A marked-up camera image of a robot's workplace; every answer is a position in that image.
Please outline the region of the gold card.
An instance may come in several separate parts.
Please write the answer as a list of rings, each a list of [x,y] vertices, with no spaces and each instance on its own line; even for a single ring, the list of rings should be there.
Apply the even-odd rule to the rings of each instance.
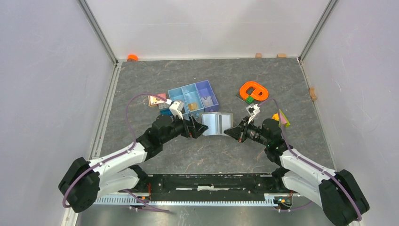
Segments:
[[[190,112],[193,112],[193,111],[198,110],[199,107],[198,107],[197,103],[194,102],[194,103],[189,103],[188,108],[189,108]]]

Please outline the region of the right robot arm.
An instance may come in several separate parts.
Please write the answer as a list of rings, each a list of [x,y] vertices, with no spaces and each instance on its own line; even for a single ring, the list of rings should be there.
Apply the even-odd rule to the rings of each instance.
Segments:
[[[265,145],[268,159],[279,166],[271,180],[273,189],[277,192],[288,189],[306,197],[321,207],[335,226],[361,221],[362,215],[369,211],[370,205],[349,171],[329,169],[300,154],[287,142],[276,120],[265,119],[257,127],[245,117],[224,133],[240,143],[250,139]]]

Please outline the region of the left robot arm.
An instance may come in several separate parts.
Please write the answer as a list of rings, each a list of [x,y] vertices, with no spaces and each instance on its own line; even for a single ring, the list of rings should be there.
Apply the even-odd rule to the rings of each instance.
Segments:
[[[148,179],[135,172],[132,166],[155,157],[165,143],[178,136],[198,138],[207,129],[207,125],[192,116],[186,120],[160,115],[128,146],[95,160],[75,159],[58,185],[63,207],[80,213],[105,195],[132,188],[144,191]]]

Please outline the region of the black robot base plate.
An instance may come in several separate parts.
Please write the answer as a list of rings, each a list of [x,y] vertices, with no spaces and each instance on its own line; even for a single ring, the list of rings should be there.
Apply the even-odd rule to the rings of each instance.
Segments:
[[[131,169],[138,172],[139,181],[133,188],[124,188],[120,192],[147,193],[150,201],[261,201],[265,194],[289,196],[296,193],[283,185],[282,169],[271,174],[147,174],[139,166]]]

